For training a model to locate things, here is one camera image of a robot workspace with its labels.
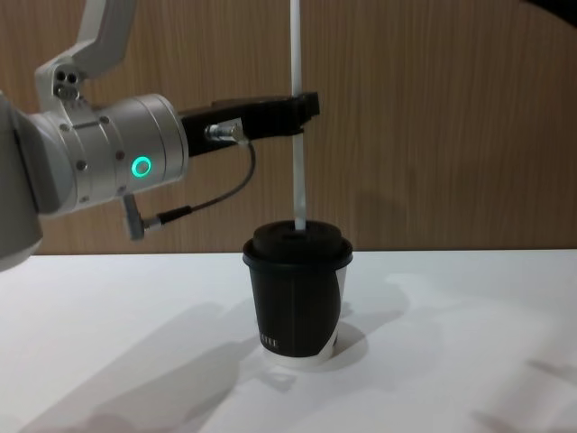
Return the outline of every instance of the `black lid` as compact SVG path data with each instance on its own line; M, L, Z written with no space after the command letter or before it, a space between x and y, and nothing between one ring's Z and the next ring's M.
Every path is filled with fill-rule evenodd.
M352 259L353 248L341 231L330 224L307 221L307 229L295 230L293 221L279 221L255 230L243 248L251 267L328 266L339 269Z

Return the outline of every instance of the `cable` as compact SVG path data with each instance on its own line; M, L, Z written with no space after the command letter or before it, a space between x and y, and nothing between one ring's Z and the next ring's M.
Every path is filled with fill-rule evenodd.
M251 181L252 175L254 174L254 169L256 168L256 152L254 151L252 143L248 143L248 149L251 154L251 167L249 168L248 173L246 174L246 176L244 177L243 181L240 184L238 184L230 191L225 192L223 195L208 200L204 203L200 203L199 205L183 206L177 209L169 210L168 212L162 212L157 215L157 218L160 220L160 223L164 226L167 223L190 215L193 212L197 212L198 210L216 205L222 201L225 201L227 198L232 197L234 194L236 194L237 192L241 191L244 187L246 187L248 183Z

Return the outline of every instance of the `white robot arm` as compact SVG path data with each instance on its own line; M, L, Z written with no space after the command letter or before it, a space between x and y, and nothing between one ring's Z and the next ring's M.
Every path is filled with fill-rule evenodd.
M136 0L87 0L77 43L36 70L42 112L25 115L0 93L0 271L42 239L39 216L119 198L132 239L222 198L142 220L133 194L182 179L188 159L259 138L302 133L316 94L219 104L180 115L160 95L95 110L82 83L124 57Z

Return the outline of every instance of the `table surface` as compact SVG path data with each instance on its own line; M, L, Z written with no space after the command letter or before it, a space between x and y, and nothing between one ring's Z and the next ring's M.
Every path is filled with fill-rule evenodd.
M239 254L34 257L0 274L0 432L577 432L576 263L356 253L335 357L295 371Z

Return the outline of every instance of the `black paper cup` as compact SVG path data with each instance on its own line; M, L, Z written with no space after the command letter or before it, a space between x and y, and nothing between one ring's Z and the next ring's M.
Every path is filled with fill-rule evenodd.
M258 228L243 248L261 343L277 364L321 364L333 354L351 243L327 223Z

